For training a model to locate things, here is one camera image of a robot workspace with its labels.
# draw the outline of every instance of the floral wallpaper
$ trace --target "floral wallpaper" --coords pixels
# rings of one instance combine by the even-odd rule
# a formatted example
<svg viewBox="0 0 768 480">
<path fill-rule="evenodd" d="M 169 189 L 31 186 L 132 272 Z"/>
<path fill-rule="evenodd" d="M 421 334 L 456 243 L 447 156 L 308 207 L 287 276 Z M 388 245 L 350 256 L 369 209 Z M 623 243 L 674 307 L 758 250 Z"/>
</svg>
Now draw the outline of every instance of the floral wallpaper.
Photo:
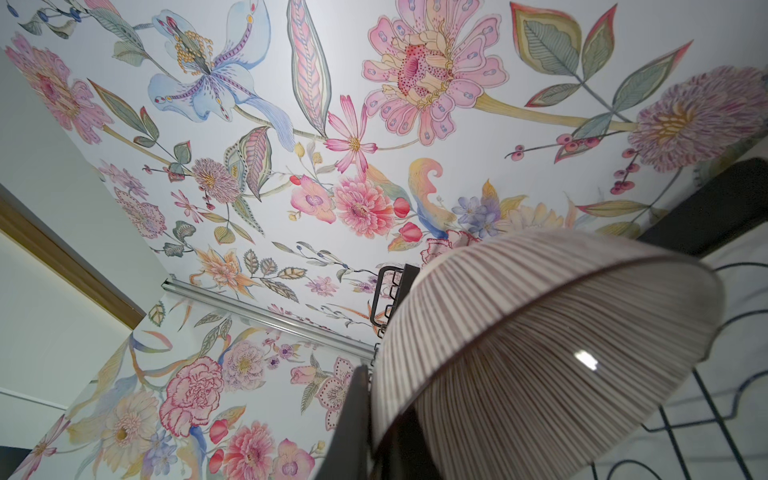
<svg viewBox="0 0 768 480">
<path fill-rule="evenodd" d="M 768 4 L 737 4 L 8 0 L 0 25 L 169 272 L 373 344 L 381 266 L 637 237 L 763 139 Z"/>
<path fill-rule="evenodd" d="M 11 478 L 307 480 L 361 362 L 166 294 Z"/>
</svg>

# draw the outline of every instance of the pink flower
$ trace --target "pink flower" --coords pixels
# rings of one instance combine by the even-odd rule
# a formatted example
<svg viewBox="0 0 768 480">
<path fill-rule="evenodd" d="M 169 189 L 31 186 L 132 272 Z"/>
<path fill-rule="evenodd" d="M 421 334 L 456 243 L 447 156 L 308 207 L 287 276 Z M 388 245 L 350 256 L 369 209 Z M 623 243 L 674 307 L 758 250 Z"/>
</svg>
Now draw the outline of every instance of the pink flower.
<svg viewBox="0 0 768 480">
<path fill-rule="evenodd" d="M 224 476 L 227 480 L 266 480 L 272 472 L 274 440 L 266 424 L 241 426 L 232 435 L 224 455 Z"/>
<path fill-rule="evenodd" d="M 355 162 L 355 165 L 357 166 L 357 176 L 362 180 L 365 180 L 366 170 L 368 170 L 368 160 L 366 159 L 366 156 L 363 154 L 363 152 L 372 154 L 378 150 L 376 144 L 364 144 L 362 142 L 362 136 L 366 134 L 366 123 L 369 116 L 366 114 L 366 106 L 362 106 L 362 111 L 360 112 L 359 127 L 357 125 L 357 114 L 355 112 L 355 106 L 352 104 L 352 99 L 349 98 L 349 95 L 341 96 L 341 109 L 344 111 L 344 117 L 346 117 L 346 121 L 351 126 L 352 130 L 350 131 L 346 127 L 344 122 L 341 121 L 341 118 L 338 118 L 334 114 L 328 113 L 328 122 L 331 124 L 331 127 L 336 129 L 336 131 L 344 136 L 346 140 L 336 140 L 330 138 L 325 141 L 325 145 L 329 150 L 332 151 L 348 152 L 346 155 L 344 155 L 344 158 L 341 159 L 337 166 L 341 173 L 344 173 L 344 171 L 349 168 L 352 162 Z"/>
<path fill-rule="evenodd" d="M 448 238 L 428 238 L 427 249 L 422 250 L 422 261 L 426 265 L 442 254 L 455 248 L 466 247 L 477 243 L 480 239 L 474 238 L 466 232 L 457 232 L 456 230 L 447 230 Z"/>
<path fill-rule="evenodd" d="M 368 95 L 367 114 L 381 112 L 387 130 L 398 135 L 407 135 L 418 121 L 424 145 L 453 133 L 454 108 L 474 107 L 486 88 L 509 79 L 502 60 L 485 54 L 498 41 L 500 17 L 486 15 L 459 41 L 482 1 L 444 3 L 441 8 L 440 2 L 397 2 L 400 18 L 382 16 L 368 32 L 381 61 L 362 64 L 363 77 L 391 82 Z"/>
<path fill-rule="evenodd" d="M 339 217 L 358 237 L 386 235 L 395 224 L 394 210 L 384 190 L 367 180 L 341 177 L 333 189 Z"/>
<path fill-rule="evenodd" d="M 339 288 L 331 282 L 331 277 L 318 276 L 317 280 L 310 280 L 307 286 L 311 289 L 312 293 L 317 293 L 320 296 L 333 296 L 336 289 Z"/>
<path fill-rule="evenodd" d="M 273 480 L 307 480 L 315 468 L 315 459 L 298 445 L 285 439 L 277 446 Z"/>
<path fill-rule="evenodd" d="M 763 128 L 766 118 L 763 72 L 718 67 L 674 85 L 643 109 L 629 142 L 644 164 L 665 172 L 718 158 Z"/>
<path fill-rule="evenodd" d="M 317 217 L 317 220 L 333 223 L 336 214 L 333 213 L 333 202 L 328 197 L 326 189 L 318 185 L 309 175 L 301 177 L 301 187 L 294 188 L 291 193 L 290 204 L 293 208 L 308 215 Z"/>
<path fill-rule="evenodd" d="M 309 385 L 314 382 L 317 368 L 311 365 L 297 366 L 290 371 L 290 382 L 295 385 Z"/>
<path fill-rule="evenodd" d="M 319 400 L 326 413 L 326 430 L 336 428 L 336 423 L 341 415 L 341 408 L 346 400 L 346 393 L 349 391 L 349 383 L 352 382 L 352 372 L 354 368 L 349 360 L 341 357 L 336 358 L 333 365 L 333 376 L 327 378 L 320 385 L 315 397 Z"/>
<path fill-rule="evenodd" d="M 160 406 L 163 427 L 177 437 L 187 437 L 191 427 L 208 425 L 210 413 L 219 408 L 223 388 L 221 367 L 210 357 L 185 366 L 165 389 L 167 398 Z"/>
<path fill-rule="evenodd" d="M 48 430 L 48 433 L 45 434 L 45 437 L 35 445 L 32 451 L 29 452 L 29 455 L 24 458 L 24 461 L 16 467 L 16 470 L 13 471 L 11 477 L 22 469 L 27 468 L 27 471 L 24 472 L 21 480 L 28 480 L 29 477 L 35 473 L 35 470 L 38 469 L 38 466 L 40 466 L 40 461 L 43 457 L 50 457 L 56 453 L 56 448 L 51 447 L 51 443 L 55 442 L 67 427 L 69 427 L 69 420 L 65 422 L 64 416 L 60 416 L 51 429 Z"/>
<path fill-rule="evenodd" d="M 165 217 L 157 205 L 141 203 L 130 194 L 118 190 L 117 187 L 114 189 L 114 194 L 117 195 L 118 203 L 142 237 L 157 238 L 166 230 Z"/>
<path fill-rule="evenodd" d="M 192 173 L 200 187 L 222 204 L 234 202 L 243 193 L 227 168 L 210 158 L 195 160 Z"/>
<path fill-rule="evenodd" d="M 263 357 L 264 352 L 250 341 L 235 343 L 234 347 L 224 353 L 221 371 L 224 389 L 233 392 L 258 388 L 264 377 L 264 367 L 261 365 Z"/>
<path fill-rule="evenodd" d="M 33 48 L 19 33 L 12 41 L 18 51 L 6 47 L 5 54 L 22 71 L 58 124 L 69 131 L 74 125 L 80 138 L 88 144 L 100 143 L 101 139 L 93 128 L 102 129 L 104 124 L 114 122 L 91 101 L 94 95 L 88 85 L 82 80 L 75 80 L 69 87 L 70 70 L 58 55 L 48 49 Z"/>
<path fill-rule="evenodd" d="M 174 205 L 183 208 L 184 215 L 187 217 L 191 215 L 194 223 L 200 223 L 203 221 L 203 217 L 197 212 L 197 207 L 195 207 L 193 204 L 190 204 L 189 199 L 181 190 L 179 190 L 178 195 L 176 195 L 174 192 L 170 192 L 170 195 L 176 200 L 179 200 L 178 202 L 174 202 Z"/>
</svg>

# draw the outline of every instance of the pink orchid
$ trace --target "pink orchid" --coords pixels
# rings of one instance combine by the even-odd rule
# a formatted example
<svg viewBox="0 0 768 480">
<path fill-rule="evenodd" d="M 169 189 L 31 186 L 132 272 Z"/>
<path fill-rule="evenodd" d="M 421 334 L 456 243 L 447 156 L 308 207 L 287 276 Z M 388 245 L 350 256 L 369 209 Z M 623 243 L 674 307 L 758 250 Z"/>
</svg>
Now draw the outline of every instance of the pink orchid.
<svg viewBox="0 0 768 480">
<path fill-rule="evenodd" d="M 325 145 L 331 151 L 348 152 L 337 165 L 339 172 L 344 173 L 354 161 L 357 166 L 358 177 L 361 181 L 365 181 L 366 170 L 368 170 L 368 160 L 363 152 L 372 154 L 379 149 L 376 144 L 364 144 L 362 142 L 362 136 L 366 133 L 366 123 L 368 121 L 366 106 L 362 106 L 359 127 L 357 124 L 355 106 L 352 104 L 352 99 L 349 98 L 349 95 L 341 96 L 341 108 L 344 110 L 344 117 L 351 127 L 351 131 L 346 127 L 346 124 L 341 121 L 341 118 L 328 113 L 328 122 L 337 132 L 344 136 L 346 140 L 330 138 L 325 141 Z"/>
</svg>

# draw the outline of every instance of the white wall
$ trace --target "white wall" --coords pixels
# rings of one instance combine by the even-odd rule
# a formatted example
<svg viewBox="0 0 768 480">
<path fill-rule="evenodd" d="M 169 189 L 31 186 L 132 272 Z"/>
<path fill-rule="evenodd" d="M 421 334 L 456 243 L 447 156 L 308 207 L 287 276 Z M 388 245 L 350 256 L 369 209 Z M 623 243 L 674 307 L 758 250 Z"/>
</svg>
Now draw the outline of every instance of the white wall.
<svg viewBox="0 0 768 480">
<path fill-rule="evenodd" d="M 0 90 L 0 184 L 148 311 L 167 277 L 155 253 L 5 55 Z"/>
<path fill-rule="evenodd" d="M 31 449 L 64 412 L 2 392 L 69 406 L 130 330 L 2 233 L 0 272 L 0 445 Z"/>
</svg>

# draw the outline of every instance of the lamp shade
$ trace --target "lamp shade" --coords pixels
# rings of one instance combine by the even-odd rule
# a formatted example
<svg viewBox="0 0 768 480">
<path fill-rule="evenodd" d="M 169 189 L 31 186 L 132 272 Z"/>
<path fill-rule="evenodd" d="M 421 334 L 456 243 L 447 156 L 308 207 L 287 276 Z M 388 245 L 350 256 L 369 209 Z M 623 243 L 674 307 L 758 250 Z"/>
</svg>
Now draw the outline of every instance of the lamp shade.
<svg viewBox="0 0 768 480">
<path fill-rule="evenodd" d="M 494 237 L 422 275 L 373 374 L 373 443 L 414 406 L 446 480 L 571 477 L 684 381 L 723 310 L 696 260 L 570 230 Z"/>
</svg>

